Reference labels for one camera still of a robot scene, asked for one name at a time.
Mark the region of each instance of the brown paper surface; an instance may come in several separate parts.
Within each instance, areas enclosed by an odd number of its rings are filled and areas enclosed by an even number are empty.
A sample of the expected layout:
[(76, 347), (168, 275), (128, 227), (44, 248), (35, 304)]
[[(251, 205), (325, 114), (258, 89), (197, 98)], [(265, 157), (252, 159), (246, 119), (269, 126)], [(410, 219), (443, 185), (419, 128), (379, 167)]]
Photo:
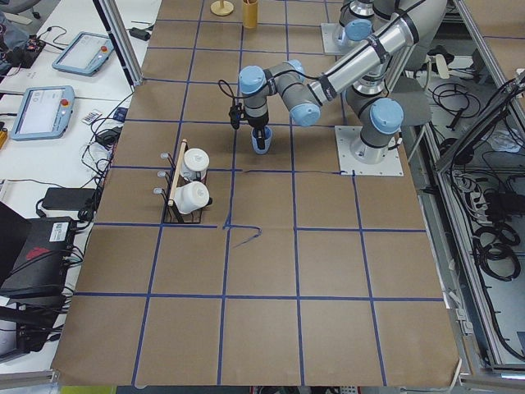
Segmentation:
[(147, 292), (158, 232), (158, 227), (95, 226), (76, 290)]
[(111, 170), (98, 207), (97, 222), (159, 224), (162, 197), (154, 195), (153, 189), (164, 186), (163, 182), (155, 170)]
[[(162, 2), (144, 74), (169, 81), (135, 91), (53, 362), (62, 383), (448, 385), (457, 351), (404, 151), (403, 178), (337, 175), (333, 126), (358, 124), (348, 106), (301, 128), (270, 97), (259, 156), (215, 83), (288, 58), (325, 71), (325, 5), (259, 1), (243, 33), (233, 3), (220, 19), (212, 0)], [(210, 157), (198, 226), (161, 224), (153, 194), (177, 137)]]
[(458, 351), (450, 345), (454, 334), (442, 303), (377, 302), (376, 312), (390, 385), (450, 385)]
[(516, 0), (465, 0), (483, 36), (525, 38), (525, 7)]
[(277, 386), (299, 381), (296, 302), (228, 300), (222, 382)]
[(143, 314), (143, 298), (76, 296), (52, 362), (61, 384), (129, 385)]
[(137, 384), (216, 384), (220, 320), (219, 300), (152, 299)]
[(179, 125), (171, 122), (128, 121), (118, 140), (117, 166), (164, 167), (169, 162), (161, 153), (173, 153)]
[(301, 319), (308, 385), (382, 385), (369, 302), (302, 301)]

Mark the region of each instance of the metal base plate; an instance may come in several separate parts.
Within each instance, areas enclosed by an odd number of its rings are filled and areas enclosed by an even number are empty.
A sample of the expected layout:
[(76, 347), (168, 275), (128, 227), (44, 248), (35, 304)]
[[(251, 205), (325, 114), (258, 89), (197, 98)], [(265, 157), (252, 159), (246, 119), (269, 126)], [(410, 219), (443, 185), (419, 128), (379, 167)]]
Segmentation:
[(350, 143), (359, 138), (360, 126), (336, 126), (339, 167), (344, 175), (403, 176), (403, 168), (397, 149), (389, 150), (385, 159), (378, 164), (365, 164), (350, 152)]
[(321, 23), (321, 37), (322, 46), (325, 49), (326, 55), (341, 55), (339, 45), (334, 40), (334, 32), (336, 31), (338, 24), (336, 23)]

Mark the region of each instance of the blue joint cap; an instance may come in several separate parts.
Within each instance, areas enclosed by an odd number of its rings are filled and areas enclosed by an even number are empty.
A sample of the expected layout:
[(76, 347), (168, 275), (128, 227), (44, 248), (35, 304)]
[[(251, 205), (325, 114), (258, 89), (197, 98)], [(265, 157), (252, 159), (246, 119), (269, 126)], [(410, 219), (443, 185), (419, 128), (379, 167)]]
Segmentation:
[(380, 98), (370, 108), (370, 120), (382, 134), (394, 134), (403, 123), (403, 108), (390, 98)]
[(253, 94), (265, 84), (266, 76), (259, 66), (247, 66), (239, 73), (239, 87), (243, 94)]
[[(302, 72), (304, 74), (303, 65), (301, 64), (301, 62), (299, 60), (292, 59), (292, 60), (289, 60), (287, 63), (290, 64), (296, 71)], [(297, 74), (297, 76), (299, 77), (299, 80), (301, 82), (304, 81), (304, 77), (302, 75)]]
[(361, 41), (372, 33), (372, 22), (368, 19), (356, 19), (345, 26), (346, 36), (350, 41)]
[(321, 116), (321, 110), (315, 104), (302, 103), (293, 107), (290, 115), (299, 126), (311, 126)]

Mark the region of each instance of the white mug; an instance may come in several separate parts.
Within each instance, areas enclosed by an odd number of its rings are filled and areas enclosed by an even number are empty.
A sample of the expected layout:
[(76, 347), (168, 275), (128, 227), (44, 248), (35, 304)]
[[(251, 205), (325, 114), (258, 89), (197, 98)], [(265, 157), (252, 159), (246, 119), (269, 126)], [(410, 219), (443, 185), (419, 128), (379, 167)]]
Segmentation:
[(180, 166), (180, 175), (187, 181), (200, 181), (206, 176), (210, 157), (199, 148), (188, 149)]
[(210, 194), (203, 183), (195, 181), (177, 187), (174, 200), (179, 212), (186, 215), (208, 205)]

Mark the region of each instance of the black laptop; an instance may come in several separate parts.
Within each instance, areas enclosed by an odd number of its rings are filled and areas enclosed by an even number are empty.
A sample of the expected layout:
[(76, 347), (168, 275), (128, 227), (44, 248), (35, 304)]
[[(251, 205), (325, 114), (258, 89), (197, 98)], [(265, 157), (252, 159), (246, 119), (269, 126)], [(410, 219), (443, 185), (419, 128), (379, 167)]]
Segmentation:
[(0, 202), (0, 296), (54, 296), (63, 291), (74, 220), (25, 219)]

